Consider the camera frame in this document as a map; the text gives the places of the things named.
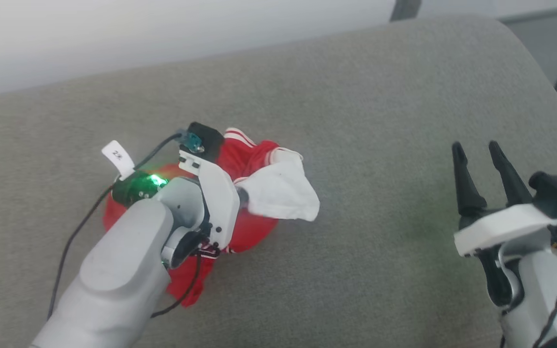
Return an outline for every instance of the green light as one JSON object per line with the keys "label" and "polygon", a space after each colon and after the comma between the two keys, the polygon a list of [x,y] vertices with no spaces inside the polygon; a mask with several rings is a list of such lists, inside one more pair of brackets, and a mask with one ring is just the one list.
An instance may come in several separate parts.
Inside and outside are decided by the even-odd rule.
{"label": "green light", "polygon": [[157,176],[156,174],[150,175],[150,180],[152,180],[152,183],[158,187],[166,185],[166,183],[168,182],[160,176]]}

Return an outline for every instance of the red clothing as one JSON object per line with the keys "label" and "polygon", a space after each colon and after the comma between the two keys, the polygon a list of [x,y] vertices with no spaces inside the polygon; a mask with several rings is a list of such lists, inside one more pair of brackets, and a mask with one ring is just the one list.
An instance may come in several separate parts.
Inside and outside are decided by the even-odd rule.
{"label": "red clothing", "polygon": [[[278,146],[278,144],[267,140],[256,145],[241,130],[229,128],[225,133],[225,142],[220,149],[217,165],[223,168],[233,181],[236,181],[269,165],[270,153]],[[157,174],[168,180],[176,176],[192,177],[192,174],[180,169],[177,164],[165,165],[161,169],[151,171],[151,174]],[[113,201],[113,198],[109,196],[103,217],[104,228],[108,231],[125,211],[126,208],[123,205]],[[254,247],[270,234],[277,222],[278,220],[274,218],[254,216],[246,209],[241,209],[238,212],[232,240],[223,252],[241,253]],[[182,301],[182,306],[195,304],[203,292],[204,279],[212,271],[212,266],[214,266],[217,257],[209,254],[208,250],[202,254],[199,277],[192,291]],[[169,275],[172,282],[167,287],[167,291],[176,299],[179,299],[190,286],[195,270],[195,257],[188,257],[178,268],[170,269]]]}

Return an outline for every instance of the white backdrop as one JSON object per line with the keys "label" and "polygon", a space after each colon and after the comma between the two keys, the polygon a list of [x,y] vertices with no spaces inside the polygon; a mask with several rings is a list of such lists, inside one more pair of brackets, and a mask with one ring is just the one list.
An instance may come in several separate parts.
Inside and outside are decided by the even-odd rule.
{"label": "white backdrop", "polygon": [[0,0],[0,93],[387,23],[394,0]]}

